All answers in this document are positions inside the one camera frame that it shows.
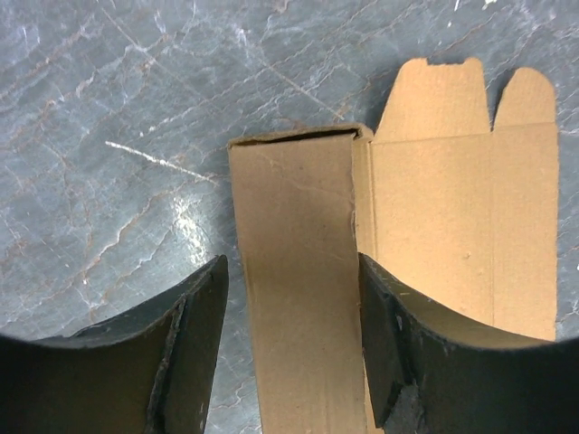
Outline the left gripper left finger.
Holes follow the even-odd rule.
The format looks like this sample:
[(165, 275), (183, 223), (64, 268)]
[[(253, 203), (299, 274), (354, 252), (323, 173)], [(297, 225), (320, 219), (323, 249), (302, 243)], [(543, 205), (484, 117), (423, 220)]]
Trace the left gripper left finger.
[(4, 433), (201, 433), (228, 297), (218, 256), (71, 336), (1, 339)]

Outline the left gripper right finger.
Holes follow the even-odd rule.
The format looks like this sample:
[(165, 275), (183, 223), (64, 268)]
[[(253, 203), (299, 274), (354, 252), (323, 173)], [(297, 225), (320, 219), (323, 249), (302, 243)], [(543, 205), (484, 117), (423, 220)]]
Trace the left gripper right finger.
[(464, 316), (360, 254), (360, 322), (375, 425), (416, 386), (431, 433), (575, 433), (578, 340), (549, 342)]

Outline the brown cardboard box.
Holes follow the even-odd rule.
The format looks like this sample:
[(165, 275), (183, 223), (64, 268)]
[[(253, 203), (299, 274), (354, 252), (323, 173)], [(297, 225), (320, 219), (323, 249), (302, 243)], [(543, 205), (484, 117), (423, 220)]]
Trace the brown cardboard box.
[(482, 64), (413, 59), (379, 126), (228, 146), (266, 433), (370, 433), (365, 254), (407, 286), (510, 333), (557, 342), (555, 90), (517, 69), (488, 113)]

